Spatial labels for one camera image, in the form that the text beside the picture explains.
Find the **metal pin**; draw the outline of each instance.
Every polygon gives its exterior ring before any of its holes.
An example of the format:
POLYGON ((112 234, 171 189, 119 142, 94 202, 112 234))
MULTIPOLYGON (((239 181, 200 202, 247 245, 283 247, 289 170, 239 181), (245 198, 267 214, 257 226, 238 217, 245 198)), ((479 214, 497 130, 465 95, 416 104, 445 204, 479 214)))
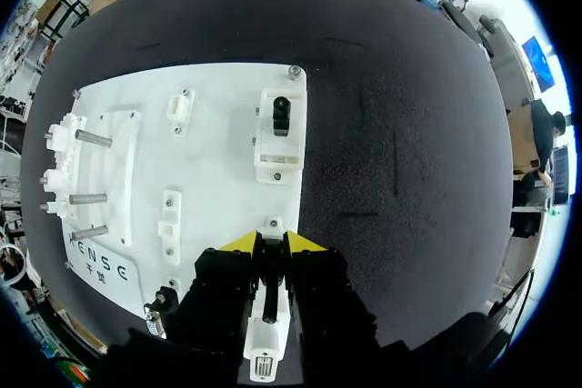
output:
POLYGON ((301 75, 301 67, 299 65, 291 65, 289 67, 289 77, 292 80, 296 80, 301 75))
POLYGON ((75 241, 78 241, 83 238, 91 238, 92 236, 105 235, 108 232, 109 229, 107 229, 107 226, 99 226, 93 227, 91 229, 85 229, 84 231, 73 232, 71 233, 71 238, 73 238, 73 240, 75 241))
POLYGON ((85 143, 102 145, 103 147, 111 147, 113 140, 105 136, 91 134, 90 132, 84 131, 82 129, 77 129, 75 132, 75 138, 85 143))
POLYGON ((70 204, 104 204, 107 201, 107 194, 71 194, 70 204))

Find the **black knob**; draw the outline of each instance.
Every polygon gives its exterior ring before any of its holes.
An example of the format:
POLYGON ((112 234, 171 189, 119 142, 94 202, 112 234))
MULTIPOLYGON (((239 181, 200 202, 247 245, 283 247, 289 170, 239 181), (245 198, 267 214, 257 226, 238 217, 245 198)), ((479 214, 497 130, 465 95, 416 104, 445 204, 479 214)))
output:
POLYGON ((273 102, 273 131, 275 136, 289 135, 289 116, 291 114, 291 102, 282 95, 273 102))

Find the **computer screen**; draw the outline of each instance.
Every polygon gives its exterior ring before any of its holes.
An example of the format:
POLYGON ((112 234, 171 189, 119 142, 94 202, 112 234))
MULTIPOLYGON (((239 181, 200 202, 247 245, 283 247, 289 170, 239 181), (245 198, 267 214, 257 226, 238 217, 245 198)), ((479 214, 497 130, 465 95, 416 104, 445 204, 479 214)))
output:
POLYGON ((567 146, 554 149, 554 204, 567 204, 568 194, 568 159, 567 146))
POLYGON ((552 72, 549 69, 546 56, 544 55, 539 42, 534 36, 523 43, 522 47, 524 52, 526 52, 529 63, 534 69, 534 74, 536 75, 539 89, 543 93, 555 84, 554 76, 552 76, 552 72))

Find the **black table surface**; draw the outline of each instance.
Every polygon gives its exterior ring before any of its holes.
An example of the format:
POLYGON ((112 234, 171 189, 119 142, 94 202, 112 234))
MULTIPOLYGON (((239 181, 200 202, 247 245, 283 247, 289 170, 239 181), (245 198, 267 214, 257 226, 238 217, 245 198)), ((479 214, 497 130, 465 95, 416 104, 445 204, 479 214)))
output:
POLYGON ((75 318, 106 343, 145 329, 65 269, 60 220, 39 210, 54 165, 43 134, 74 89, 224 62, 306 69, 299 233, 346 257, 381 344, 416 347, 484 308, 509 226, 511 145, 493 70, 454 24, 414 0, 119 0, 58 45, 25 134, 26 239, 75 318))

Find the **metal screw head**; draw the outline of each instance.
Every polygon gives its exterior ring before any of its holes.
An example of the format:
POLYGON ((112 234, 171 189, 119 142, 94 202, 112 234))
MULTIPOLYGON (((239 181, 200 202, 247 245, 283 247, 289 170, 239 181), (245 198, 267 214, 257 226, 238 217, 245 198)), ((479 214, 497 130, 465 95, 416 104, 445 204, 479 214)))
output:
POLYGON ((294 81, 301 75, 301 67, 299 65, 291 65, 289 67, 289 77, 294 81))

